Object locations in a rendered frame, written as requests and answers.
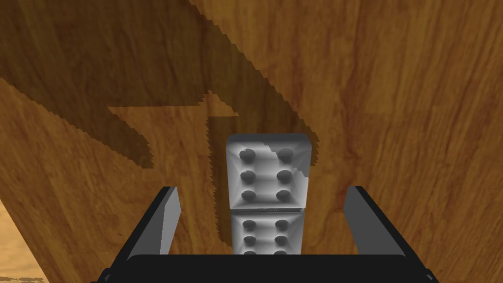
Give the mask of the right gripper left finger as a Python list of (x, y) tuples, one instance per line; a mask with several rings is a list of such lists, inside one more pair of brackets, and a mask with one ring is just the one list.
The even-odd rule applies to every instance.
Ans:
[(181, 215), (176, 187), (163, 187), (135, 227), (125, 259), (135, 255), (167, 255)]

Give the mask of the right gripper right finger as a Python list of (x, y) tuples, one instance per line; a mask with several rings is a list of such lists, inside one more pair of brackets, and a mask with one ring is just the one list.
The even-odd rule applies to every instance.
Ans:
[(360, 255), (402, 255), (403, 246), (392, 234), (387, 218), (362, 187), (347, 188), (343, 206), (345, 220)]

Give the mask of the grey domino block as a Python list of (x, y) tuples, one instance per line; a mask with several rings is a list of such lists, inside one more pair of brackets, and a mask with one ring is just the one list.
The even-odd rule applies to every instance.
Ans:
[(226, 143), (232, 248), (299, 255), (312, 146), (303, 133), (233, 134)]

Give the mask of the brown wooden table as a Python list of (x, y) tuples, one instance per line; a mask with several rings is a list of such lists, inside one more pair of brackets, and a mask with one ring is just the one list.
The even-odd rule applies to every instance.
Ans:
[(364, 187), (441, 283), (503, 283), (503, 0), (0, 0), (0, 200), (89, 283), (163, 186), (173, 254), (230, 254), (225, 143), (313, 146), (302, 251)]

